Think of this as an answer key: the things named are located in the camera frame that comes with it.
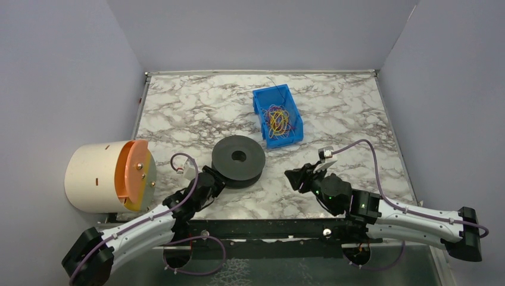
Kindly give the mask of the black cable spool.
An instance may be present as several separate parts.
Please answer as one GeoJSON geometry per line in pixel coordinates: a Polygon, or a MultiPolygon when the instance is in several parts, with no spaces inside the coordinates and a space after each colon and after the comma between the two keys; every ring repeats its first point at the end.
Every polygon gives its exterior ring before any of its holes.
{"type": "Polygon", "coordinates": [[[211,168],[224,178],[227,188],[244,189],[254,185],[266,164],[258,142],[242,135],[221,139],[211,153],[211,168]]]}

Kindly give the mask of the blue plastic bin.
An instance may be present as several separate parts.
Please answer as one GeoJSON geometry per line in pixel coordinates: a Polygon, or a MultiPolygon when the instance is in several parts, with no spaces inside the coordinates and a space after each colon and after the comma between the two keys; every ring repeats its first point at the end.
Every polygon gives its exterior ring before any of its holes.
{"type": "Polygon", "coordinates": [[[269,149],[301,142],[303,120],[287,84],[253,91],[253,107],[269,149]]]}

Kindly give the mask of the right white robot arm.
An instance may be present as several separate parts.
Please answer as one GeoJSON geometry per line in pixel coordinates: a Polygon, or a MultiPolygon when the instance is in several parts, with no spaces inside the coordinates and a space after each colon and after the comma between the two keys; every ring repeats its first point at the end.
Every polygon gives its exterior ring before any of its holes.
{"type": "Polygon", "coordinates": [[[467,262],[482,260],[475,209],[440,211],[410,206],[380,194],[354,189],[326,169],[305,164],[284,172],[291,188],[311,193],[332,216],[341,216],[341,234],[359,242],[383,238],[410,241],[446,250],[467,262]]]}

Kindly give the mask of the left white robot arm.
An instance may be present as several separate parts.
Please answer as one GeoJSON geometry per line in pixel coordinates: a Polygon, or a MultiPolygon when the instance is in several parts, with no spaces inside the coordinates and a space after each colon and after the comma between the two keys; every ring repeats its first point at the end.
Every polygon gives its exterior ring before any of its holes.
{"type": "Polygon", "coordinates": [[[191,245],[197,237],[191,235],[189,221],[225,186],[225,178],[205,166],[187,188],[148,213],[103,231],[95,227],[83,231],[61,262],[69,284],[104,285],[119,267],[153,247],[191,245]]]}

